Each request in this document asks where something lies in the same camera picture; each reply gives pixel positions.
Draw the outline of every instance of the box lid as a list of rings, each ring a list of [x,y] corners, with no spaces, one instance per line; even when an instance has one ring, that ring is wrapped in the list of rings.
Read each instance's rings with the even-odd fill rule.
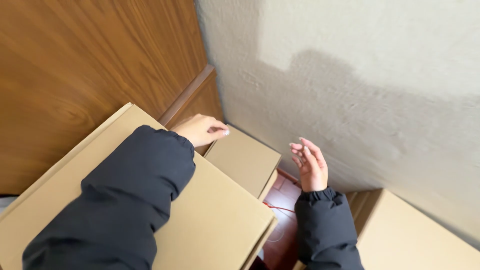
[[[230,134],[216,141],[204,157],[259,198],[281,155],[235,127],[228,127]]]
[[[80,182],[135,128],[163,128],[132,105],[27,192],[0,219],[0,264],[20,270],[28,243],[80,194]],[[153,269],[242,269],[276,224],[274,213],[200,155],[196,171],[156,234]]]

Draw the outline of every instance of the wooden floor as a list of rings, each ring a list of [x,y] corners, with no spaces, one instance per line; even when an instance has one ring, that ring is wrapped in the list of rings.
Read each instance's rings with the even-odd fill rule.
[[[301,189],[280,174],[265,202],[272,206],[294,210]],[[270,270],[291,270],[297,261],[297,219],[295,213],[272,209],[278,225],[264,245],[264,262]]]

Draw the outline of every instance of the black jacket sleeve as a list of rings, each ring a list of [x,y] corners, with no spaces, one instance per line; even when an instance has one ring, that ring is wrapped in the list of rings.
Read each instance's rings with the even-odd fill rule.
[[[192,144],[175,132],[138,127],[27,246],[23,269],[151,269],[153,233],[191,179],[193,155]]]
[[[307,270],[362,270],[345,195],[328,187],[302,192],[295,204],[299,260]]]

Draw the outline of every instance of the right hand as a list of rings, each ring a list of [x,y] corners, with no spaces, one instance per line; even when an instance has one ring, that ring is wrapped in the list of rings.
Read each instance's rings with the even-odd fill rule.
[[[328,167],[320,148],[311,141],[300,138],[302,144],[290,143],[296,156],[292,159],[299,168],[300,183],[304,192],[322,191],[327,188]]]
[[[228,126],[215,117],[201,114],[183,120],[171,130],[187,138],[193,147],[207,145],[230,133]]]

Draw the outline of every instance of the textured wall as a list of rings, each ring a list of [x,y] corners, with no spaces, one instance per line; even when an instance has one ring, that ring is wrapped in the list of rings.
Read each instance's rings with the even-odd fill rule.
[[[386,187],[480,247],[480,2],[196,4],[226,119],[282,168],[303,136],[332,186]]]

